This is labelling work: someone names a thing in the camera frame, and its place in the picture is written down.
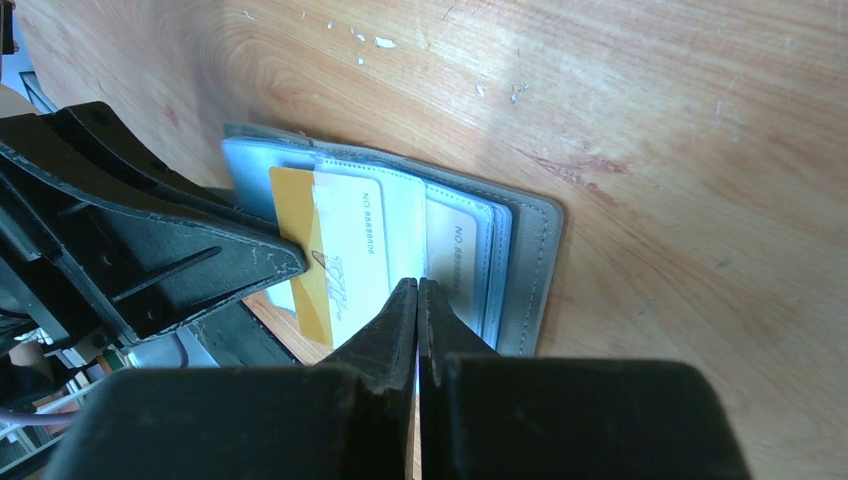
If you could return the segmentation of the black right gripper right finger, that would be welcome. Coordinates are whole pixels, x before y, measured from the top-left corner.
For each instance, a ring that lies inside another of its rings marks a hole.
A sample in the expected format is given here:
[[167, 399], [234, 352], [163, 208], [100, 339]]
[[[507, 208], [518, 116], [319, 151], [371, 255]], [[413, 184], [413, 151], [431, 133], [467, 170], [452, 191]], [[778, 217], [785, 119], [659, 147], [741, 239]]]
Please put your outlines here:
[[501, 356], [418, 287], [427, 479], [747, 479], [711, 384], [666, 360]]

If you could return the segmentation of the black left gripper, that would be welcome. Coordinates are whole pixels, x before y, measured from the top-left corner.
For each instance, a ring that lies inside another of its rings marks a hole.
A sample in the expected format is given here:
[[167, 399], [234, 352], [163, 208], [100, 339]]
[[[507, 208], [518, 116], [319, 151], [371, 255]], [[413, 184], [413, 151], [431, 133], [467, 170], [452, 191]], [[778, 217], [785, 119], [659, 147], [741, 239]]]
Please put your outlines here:
[[168, 167], [102, 101], [1, 122], [1, 331], [90, 362], [306, 270], [230, 190]]

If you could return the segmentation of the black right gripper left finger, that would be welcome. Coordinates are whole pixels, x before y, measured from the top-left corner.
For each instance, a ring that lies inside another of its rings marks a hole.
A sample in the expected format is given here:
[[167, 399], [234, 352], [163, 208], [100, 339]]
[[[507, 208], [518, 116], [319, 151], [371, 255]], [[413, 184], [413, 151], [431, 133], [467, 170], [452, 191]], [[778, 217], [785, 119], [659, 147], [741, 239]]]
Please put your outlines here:
[[49, 479], [409, 479], [418, 284], [312, 366], [139, 369], [98, 386]]

